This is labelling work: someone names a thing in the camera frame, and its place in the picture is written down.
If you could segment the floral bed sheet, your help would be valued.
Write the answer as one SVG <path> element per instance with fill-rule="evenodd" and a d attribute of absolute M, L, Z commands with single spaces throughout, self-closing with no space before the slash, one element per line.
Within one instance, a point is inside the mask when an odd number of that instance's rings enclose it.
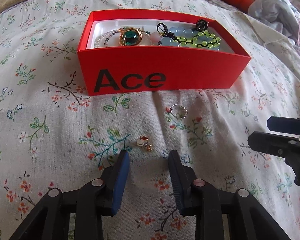
<path fill-rule="evenodd" d="M 217 20 L 251 61 L 227 90 L 90 97 L 76 48 L 88 14 L 159 9 Z M 51 188 L 80 188 L 128 150 L 130 172 L 106 239 L 194 239 L 172 196 L 167 157 L 216 188 L 246 188 L 300 239 L 300 187 L 282 158 L 252 151 L 270 116 L 300 116 L 300 49 L 219 0 L 29 0 L 0 14 L 0 239 Z M 136 144 L 147 136 L 151 152 Z"/>

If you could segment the red Ace cardboard box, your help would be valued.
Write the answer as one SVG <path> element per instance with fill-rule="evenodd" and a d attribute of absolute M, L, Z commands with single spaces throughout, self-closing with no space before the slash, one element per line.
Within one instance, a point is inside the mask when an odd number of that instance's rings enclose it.
<path fill-rule="evenodd" d="M 250 61 L 250 55 L 217 21 L 208 20 L 210 31 L 221 37 L 220 49 L 151 45 L 123 47 L 119 36 L 107 47 L 96 48 L 94 40 L 120 27 L 144 27 L 155 32 L 158 23 L 192 28 L 199 16 L 172 11 L 113 9 L 90 13 L 77 47 L 77 55 L 89 95 L 230 88 Z"/>

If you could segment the gold green gem brooch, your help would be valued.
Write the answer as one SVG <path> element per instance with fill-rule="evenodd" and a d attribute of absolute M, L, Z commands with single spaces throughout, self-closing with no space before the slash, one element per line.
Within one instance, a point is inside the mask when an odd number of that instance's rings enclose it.
<path fill-rule="evenodd" d="M 137 46 L 142 41 L 142 33 L 139 29 L 120 29 L 119 44 L 122 47 Z"/>

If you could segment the grey crumpled cloth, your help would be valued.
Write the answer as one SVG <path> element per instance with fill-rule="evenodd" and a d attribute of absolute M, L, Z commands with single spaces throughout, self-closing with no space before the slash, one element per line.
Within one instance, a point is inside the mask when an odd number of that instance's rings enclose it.
<path fill-rule="evenodd" d="M 300 44 L 300 13 L 289 0 L 254 0 L 248 15 Z"/>

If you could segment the gold dangling earring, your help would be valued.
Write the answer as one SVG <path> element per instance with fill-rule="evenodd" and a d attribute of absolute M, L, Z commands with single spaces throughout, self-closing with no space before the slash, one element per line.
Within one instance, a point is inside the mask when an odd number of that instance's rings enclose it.
<path fill-rule="evenodd" d="M 147 152 L 151 152 L 152 150 L 152 144 L 149 143 L 149 138 L 147 136 L 139 136 L 139 138 L 136 141 L 136 144 L 139 147 L 145 148 Z"/>

